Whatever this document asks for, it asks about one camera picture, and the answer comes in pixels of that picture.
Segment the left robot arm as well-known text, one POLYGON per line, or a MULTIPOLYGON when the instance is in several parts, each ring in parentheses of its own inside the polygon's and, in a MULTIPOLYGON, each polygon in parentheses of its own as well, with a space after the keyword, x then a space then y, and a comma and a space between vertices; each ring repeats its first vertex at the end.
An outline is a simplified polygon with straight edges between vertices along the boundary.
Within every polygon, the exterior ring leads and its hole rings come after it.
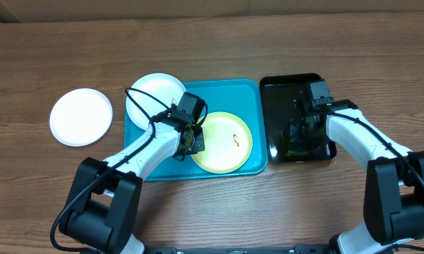
POLYGON ((133 234, 143 181, 169 157, 184 158, 204 150, 201 123, 191 117, 153 117, 149 129, 118 154, 103 161, 83 160, 66 204, 55 219, 50 241, 58 250, 55 232, 82 244, 78 253, 144 253, 133 234))

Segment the white plate with stain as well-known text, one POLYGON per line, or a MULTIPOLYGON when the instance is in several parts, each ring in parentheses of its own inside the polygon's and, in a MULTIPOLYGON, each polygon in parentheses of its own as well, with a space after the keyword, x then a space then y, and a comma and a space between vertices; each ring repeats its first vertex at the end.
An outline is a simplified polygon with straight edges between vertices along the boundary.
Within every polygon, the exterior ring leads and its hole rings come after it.
POLYGON ((113 108, 98 90, 80 88, 63 95, 52 107, 49 127, 52 135, 71 147, 90 145, 109 130, 113 108))

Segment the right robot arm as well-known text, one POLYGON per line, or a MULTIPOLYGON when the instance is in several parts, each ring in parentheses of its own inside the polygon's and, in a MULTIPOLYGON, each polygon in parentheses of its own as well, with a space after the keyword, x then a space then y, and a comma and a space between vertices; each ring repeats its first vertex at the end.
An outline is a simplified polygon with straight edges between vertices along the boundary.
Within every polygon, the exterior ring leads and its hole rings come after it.
POLYGON ((374 127, 351 101, 328 92, 300 92, 290 136, 340 144, 364 169, 363 221, 333 236, 324 253, 424 252, 409 242, 424 238, 424 151, 414 152, 374 127))

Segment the yellow plate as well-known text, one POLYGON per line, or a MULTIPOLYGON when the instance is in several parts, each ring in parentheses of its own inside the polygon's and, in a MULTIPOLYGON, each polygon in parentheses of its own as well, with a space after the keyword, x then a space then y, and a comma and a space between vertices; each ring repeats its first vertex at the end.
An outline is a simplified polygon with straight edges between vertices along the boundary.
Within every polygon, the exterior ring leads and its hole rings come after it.
POLYGON ((205 171, 227 174, 242 167, 252 152, 253 138, 247 124, 234 114, 208 114, 202 125, 205 149, 192 155, 205 171))

